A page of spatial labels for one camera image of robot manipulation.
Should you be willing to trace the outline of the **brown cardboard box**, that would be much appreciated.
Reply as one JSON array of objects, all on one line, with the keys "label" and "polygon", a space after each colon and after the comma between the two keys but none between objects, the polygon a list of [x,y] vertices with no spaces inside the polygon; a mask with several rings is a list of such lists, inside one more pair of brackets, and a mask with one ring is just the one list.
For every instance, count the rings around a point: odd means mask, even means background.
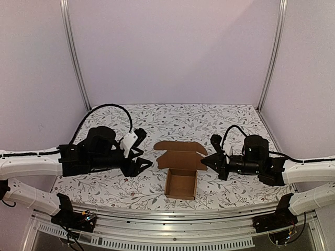
[{"label": "brown cardboard box", "polygon": [[208,155],[198,142],[160,141],[153,147],[164,153],[157,158],[158,169],[166,169],[164,194],[167,198],[195,200],[198,171],[206,171],[201,159]]}]

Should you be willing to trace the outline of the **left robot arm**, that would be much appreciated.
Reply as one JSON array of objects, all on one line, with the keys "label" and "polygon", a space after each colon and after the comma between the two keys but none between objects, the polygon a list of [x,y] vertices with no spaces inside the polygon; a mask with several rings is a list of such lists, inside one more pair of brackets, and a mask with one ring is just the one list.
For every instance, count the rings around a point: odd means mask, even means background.
[{"label": "left robot arm", "polygon": [[138,148],[147,134],[142,128],[128,132],[120,141],[113,129],[99,126],[89,129],[78,144],[62,144],[41,152],[1,152],[1,199],[57,216],[67,227],[78,217],[71,200],[61,193],[51,194],[23,184],[19,178],[37,175],[71,177],[120,169],[124,177],[136,177],[152,166],[141,158]]}]

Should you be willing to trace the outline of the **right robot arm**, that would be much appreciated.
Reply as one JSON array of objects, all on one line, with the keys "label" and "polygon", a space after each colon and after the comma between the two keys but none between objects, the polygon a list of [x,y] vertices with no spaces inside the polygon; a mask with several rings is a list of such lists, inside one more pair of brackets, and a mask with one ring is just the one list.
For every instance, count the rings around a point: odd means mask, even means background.
[{"label": "right robot arm", "polygon": [[276,212],[271,215],[275,228],[282,228],[292,216],[334,203],[334,158],[293,159],[271,152],[268,140],[259,135],[245,137],[241,155],[234,155],[231,149],[224,147],[219,135],[214,134],[210,141],[216,152],[203,158],[201,163],[215,171],[220,180],[237,173],[256,175],[261,183],[269,186],[324,182],[312,190],[282,196]]}]

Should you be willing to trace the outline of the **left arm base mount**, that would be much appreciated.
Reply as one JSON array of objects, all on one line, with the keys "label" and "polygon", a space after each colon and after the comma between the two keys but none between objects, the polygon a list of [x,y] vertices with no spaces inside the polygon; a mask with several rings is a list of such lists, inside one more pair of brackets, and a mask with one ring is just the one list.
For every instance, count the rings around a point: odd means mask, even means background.
[{"label": "left arm base mount", "polygon": [[56,215],[51,217],[51,222],[66,229],[93,233],[97,221],[97,215],[89,210],[75,212],[61,209]]}]

